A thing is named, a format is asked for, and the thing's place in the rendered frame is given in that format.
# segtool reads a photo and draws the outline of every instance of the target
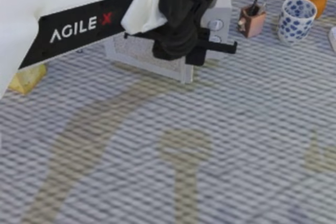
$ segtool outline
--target cup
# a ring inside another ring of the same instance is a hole
[[[310,0],[286,0],[279,17],[279,39],[288,46],[304,40],[316,14],[316,5]]]

